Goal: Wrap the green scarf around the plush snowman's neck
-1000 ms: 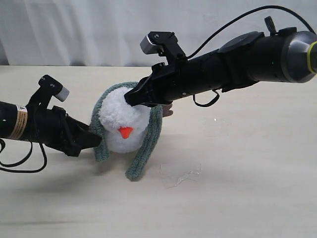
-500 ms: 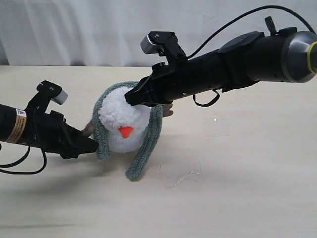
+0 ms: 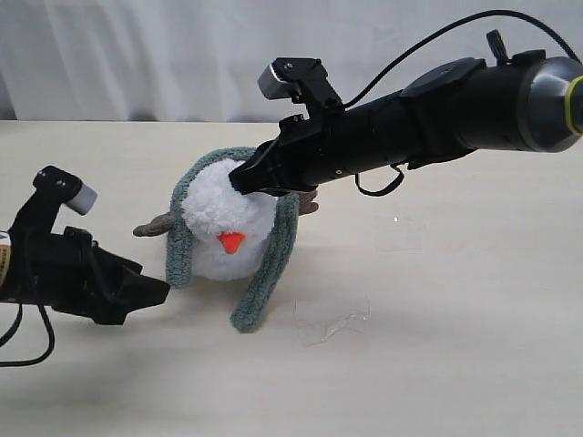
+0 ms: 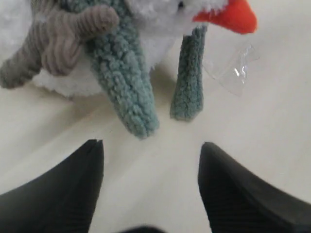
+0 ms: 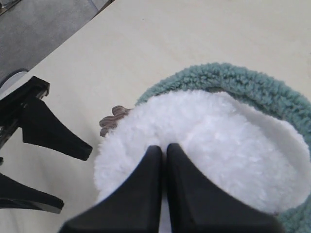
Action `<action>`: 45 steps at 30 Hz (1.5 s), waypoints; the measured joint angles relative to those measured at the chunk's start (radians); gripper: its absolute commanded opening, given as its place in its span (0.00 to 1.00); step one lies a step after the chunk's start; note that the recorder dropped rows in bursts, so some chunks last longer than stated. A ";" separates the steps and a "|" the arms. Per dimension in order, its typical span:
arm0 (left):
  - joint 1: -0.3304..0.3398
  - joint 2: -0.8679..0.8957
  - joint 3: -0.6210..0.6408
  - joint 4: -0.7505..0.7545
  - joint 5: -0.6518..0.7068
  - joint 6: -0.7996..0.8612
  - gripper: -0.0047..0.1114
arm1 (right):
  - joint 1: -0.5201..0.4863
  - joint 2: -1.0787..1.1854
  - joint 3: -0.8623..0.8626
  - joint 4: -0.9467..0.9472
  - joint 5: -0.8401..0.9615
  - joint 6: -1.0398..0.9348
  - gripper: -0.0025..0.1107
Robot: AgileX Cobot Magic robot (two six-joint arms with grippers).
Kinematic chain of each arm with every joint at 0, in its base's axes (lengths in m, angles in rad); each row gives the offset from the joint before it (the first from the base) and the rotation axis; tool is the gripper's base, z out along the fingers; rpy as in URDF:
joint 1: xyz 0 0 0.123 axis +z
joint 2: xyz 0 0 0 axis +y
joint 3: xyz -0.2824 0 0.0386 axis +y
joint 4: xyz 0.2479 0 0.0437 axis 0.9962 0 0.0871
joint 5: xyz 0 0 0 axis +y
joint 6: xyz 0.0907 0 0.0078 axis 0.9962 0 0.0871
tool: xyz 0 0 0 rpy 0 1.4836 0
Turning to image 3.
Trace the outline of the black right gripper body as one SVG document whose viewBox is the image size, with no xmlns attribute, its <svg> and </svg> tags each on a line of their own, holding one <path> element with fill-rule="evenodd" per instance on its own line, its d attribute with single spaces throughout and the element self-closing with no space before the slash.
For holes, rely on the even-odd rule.
<svg viewBox="0 0 583 437">
<path fill-rule="evenodd" d="M 322 183 L 410 158 L 410 112 L 399 102 L 371 102 L 326 117 L 286 117 L 272 149 L 276 191 Z"/>
</svg>

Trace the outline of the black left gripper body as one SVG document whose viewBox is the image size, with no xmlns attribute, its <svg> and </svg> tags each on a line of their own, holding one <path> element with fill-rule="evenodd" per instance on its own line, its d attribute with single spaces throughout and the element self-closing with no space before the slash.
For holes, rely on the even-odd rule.
<svg viewBox="0 0 583 437">
<path fill-rule="evenodd" d="M 102 250 L 82 229 L 62 235 L 8 232 L 10 257 L 1 285 L 3 303 L 37 303 L 58 312 L 97 319 L 105 302 L 97 276 Z"/>
</svg>

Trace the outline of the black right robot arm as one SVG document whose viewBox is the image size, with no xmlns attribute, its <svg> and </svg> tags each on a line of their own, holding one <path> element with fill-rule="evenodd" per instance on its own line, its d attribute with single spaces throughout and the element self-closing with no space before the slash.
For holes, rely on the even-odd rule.
<svg viewBox="0 0 583 437">
<path fill-rule="evenodd" d="M 230 173 L 240 193 L 309 192 L 382 168 L 417 169 L 478 149 L 559 153 L 582 137 L 582 65 L 541 50 L 488 66 L 462 58 L 345 111 L 282 120 Z"/>
</svg>

